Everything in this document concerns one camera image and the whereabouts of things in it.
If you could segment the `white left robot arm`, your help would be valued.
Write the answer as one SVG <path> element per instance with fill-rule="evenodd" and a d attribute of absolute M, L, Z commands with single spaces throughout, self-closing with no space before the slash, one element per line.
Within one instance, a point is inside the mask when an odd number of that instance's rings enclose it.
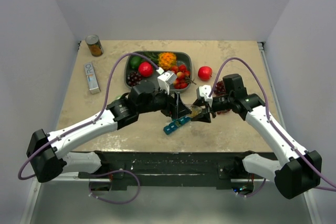
<path fill-rule="evenodd" d="M 40 183 L 51 181 L 70 165 L 66 156 L 72 150 L 98 136 L 135 123 L 140 114 L 156 111 L 173 120 L 191 113 L 179 93 L 168 94 L 156 89 L 151 82 L 142 81 L 90 118 L 55 132 L 35 131 L 26 152 L 34 177 Z"/>

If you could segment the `red lychee bunch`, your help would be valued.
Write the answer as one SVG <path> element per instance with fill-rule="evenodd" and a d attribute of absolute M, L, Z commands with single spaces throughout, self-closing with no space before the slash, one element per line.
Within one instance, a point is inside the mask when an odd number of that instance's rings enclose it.
<path fill-rule="evenodd" d="M 191 72 L 186 65 L 174 65 L 170 68 L 177 75 L 177 79 L 173 82 L 175 89 L 185 89 L 189 84 L 196 84 L 191 78 Z"/>

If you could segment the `dark grapes in tray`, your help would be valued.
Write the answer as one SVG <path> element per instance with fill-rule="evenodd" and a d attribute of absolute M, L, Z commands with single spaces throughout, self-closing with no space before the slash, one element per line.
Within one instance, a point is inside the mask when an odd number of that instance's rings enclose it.
<path fill-rule="evenodd" d="M 126 78 L 127 85 L 129 85 L 130 87 L 133 87 L 139 84 L 142 79 L 143 77 L 137 71 L 130 72 Z"/>

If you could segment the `green lime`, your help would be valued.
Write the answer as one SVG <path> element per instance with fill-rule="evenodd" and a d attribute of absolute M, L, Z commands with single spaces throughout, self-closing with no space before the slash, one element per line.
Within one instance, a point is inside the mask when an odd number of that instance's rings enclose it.
<path fill-rule="evenodd" d="M 140 56 L 132 56 L 130 60 L 130 67 L 133 70 L 137 70 L 141 63 L 142 63 L 142 58 Z"/>

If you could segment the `amber pill bottle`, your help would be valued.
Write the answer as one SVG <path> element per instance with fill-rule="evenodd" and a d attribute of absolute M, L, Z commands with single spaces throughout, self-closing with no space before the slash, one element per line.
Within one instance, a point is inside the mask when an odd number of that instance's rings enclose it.
<path fill-rule="evenodd" d="M 193 104 L 188 104 L 187 107 L 190 109 L 190 113 L 187 115 L 189 118 L 194 118 L 202 113 L 203 108 Z"/>

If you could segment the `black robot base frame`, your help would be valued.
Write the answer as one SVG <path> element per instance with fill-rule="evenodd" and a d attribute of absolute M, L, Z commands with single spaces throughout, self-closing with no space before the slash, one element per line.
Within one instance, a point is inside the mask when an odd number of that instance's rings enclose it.
<path fill-rule="evenodd" d="M 94 173 L 112 180 L 112 190 L 129 186 L 213 187 L 230 189 L 232 180 L 249 179 L 240 152 L 101 152 Z"/>

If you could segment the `red apple in tray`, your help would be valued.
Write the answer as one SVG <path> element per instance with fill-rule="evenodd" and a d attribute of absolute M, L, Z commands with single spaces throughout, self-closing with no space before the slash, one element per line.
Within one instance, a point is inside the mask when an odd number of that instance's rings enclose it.
<path fill-rule="evenodd" d="M 153 75 L 153 67 L 148 62 L 143 62 L 138 67 L 138 72 L 142 77 L 148 78 Z"/>

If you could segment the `silver R&O toothpaste box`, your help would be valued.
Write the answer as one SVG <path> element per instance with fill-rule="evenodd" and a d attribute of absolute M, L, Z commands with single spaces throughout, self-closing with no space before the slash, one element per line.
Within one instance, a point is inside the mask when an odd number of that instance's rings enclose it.
<path fill-rule="evenodd" d="M 100 87 L 98 84 L 98 79 L 95 73 L 95 69 L 92 62 L 84 64 L 84 70 L 87 78 L 88 89 L 91 94 L 100 93 Z"/>

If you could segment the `red apple on table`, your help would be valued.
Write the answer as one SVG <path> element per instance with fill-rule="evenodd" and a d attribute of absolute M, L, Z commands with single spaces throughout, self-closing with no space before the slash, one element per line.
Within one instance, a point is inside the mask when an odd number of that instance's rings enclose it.
<path fill-rule="evenodd" d="M 212 77 L 212 68 L 209 66 L 202 66 L 198 70 L 198 78 L 202 81 L 209 81 Z"/>

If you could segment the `small orange pineapple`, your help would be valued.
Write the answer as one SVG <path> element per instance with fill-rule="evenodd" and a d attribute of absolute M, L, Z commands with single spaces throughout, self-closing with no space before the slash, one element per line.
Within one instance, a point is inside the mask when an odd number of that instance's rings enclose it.
<path fill-rule="evenodd" d="M 143 52 L 142 55 L 153 61 L 158 67 L 163 70 L 171 70 L 172 67 L 176 66 L 177 56 L 172 52 Z"/>

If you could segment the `teal weekly pill organizer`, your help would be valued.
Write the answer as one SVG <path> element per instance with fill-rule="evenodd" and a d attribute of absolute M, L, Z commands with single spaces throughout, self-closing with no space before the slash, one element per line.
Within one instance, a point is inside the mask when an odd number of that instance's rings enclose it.
<path fill-rule="evenodd" d="M 171 133 L 175 132 L 177 129 L 184 126 L 190 120 L 191 120 L 191 118 L 188 117 L 188 116 L 184 116 L 182 118 L 173 120 L 169 125 L 167 125 L 163 128 L 163 131 L 166 135 L 170 135 Z"/>

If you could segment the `tin can with fruit label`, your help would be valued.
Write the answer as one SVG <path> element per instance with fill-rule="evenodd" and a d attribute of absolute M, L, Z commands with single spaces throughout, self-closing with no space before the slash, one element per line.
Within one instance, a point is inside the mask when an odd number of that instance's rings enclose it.
<path fill-rule="evenodd" d="M 85 42 L 89 48 L 90 53 L 94 57 L 99 57 L 101 56 L 104 51 L 103 47 L 101 45 L 100 39 L 97 35 L 89 35 L 85 38 Z"/>

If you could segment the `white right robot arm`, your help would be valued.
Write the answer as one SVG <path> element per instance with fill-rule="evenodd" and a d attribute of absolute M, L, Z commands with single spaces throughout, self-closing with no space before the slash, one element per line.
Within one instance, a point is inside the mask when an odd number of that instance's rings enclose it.
<path fill-rule="evenodd" d="M 203 109 L 193 121 L 209 123 L 218 111 L 231 110 L 259 133 L 276 156 L 275 160 L 270 160 L 252 151 L 241 153 L 234 161 L 235 175 L 246 178 L 255 174 L 269 180 L 287 199 L 319 186 L 320 154 L 307 151 L 295 141 L 270 115 L 265 102 L 257 94 L 247 93 L 240 75 L 229 74 L 223 82 L 226 93 L 218 97 L 211 96 L 209 85 L 197 88 L 193 104 Z"/>

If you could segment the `dark grapes on table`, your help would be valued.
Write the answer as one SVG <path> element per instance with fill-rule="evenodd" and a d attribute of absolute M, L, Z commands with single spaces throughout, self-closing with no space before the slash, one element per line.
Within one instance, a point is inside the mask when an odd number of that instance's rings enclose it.
<path fill-rule="evenodd" d="M 214 93 L 216 97 L 219 97 L 221 95 L 226 95 L 226 89 L 225 89 L 223 80 L 216 83 Z M 230 112 L 230 110 L 218 111 L 217 115 L 228 113 L 228 112 Z"/>

